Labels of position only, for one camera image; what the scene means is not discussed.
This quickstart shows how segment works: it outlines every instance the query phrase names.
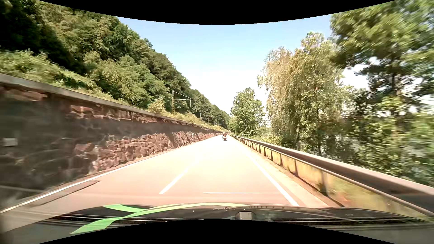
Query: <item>sky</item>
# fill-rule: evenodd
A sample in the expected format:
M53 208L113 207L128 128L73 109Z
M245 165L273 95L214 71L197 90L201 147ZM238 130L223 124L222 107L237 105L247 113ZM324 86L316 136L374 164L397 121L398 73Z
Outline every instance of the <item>sky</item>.
M147 38L153 48L167 55L192 89L230 114L237 92L251 87L266 104L265 90L256 84L264 59L271 49L294 50L309 31L329 37L331 15L274 23L244 25L190 25L119 17L120 21ZM366 87L353 70L344 72L344 83Z

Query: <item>guardrail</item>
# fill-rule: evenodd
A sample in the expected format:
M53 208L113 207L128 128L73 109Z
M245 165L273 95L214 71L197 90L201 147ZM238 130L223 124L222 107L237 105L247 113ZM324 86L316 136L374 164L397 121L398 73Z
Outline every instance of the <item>guardrail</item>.
M343 207L434 217L434 188L328 158L230 135Z

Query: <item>car hood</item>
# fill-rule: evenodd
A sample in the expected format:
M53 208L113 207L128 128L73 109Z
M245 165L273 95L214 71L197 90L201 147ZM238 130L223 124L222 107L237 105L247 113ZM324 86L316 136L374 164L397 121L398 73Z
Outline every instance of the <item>car hood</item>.
M305 208L281 204L189 203L162 206L112 204L61 214L8 231L14 243L39 243L75 234L162 221L227 219L302 224L308 226L390 224L421 220L381 211L357 208ZM32 236L31 242L26 237Z

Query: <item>green stripe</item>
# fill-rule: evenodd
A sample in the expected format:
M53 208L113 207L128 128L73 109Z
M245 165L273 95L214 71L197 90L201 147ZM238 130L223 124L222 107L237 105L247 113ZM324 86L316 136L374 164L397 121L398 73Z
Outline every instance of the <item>green stripe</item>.
M113 222L115 222L116 220L121 220L121 219L125 219L125 218L132 218L132 217L137 217L137 216L141 216L141 215L145 215L145 214L153 214L153 213L158 213L158 212L163 212L163 211L168 211L168 210L198 207L198 206L205 206L205 205L217 205L217 206L228 206L228 207L246 206L244 204L218 203L218 202L215 202L215 203L196 203L196 204L185 204L185 205L173 204L173 205L169 205L169 207L165 207L165 208L163 206L158 206L158 207L154 207L154 208L150 208L150 209L143 209L142 211L134 212L133 214L127 215L125 217L115 217L115 218L107 218L107 219L97 220L97 221L92 222L90 224L83 225L82 227L80 227L76 231L72 232L71 234L78 234L78 233L89 232L89 231L103 230L103 229L107 228L109 225L111 225Z
M114 209L114 210L119 210L119 211L124 211L124 212L131 212L131 213L137 213L137 212L141 212L143 210L146 210L144 208L127 207L127 206L124 206L122 204L104 205L103 207Z

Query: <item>asphalt road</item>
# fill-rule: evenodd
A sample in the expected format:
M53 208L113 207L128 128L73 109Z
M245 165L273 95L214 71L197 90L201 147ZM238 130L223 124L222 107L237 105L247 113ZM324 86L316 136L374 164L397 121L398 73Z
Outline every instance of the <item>asphalt road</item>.
M1 214L5 230L58 214L107 204L165 205L224 202L327 207L273 167L272 162L229 137L213 137L78 182Z

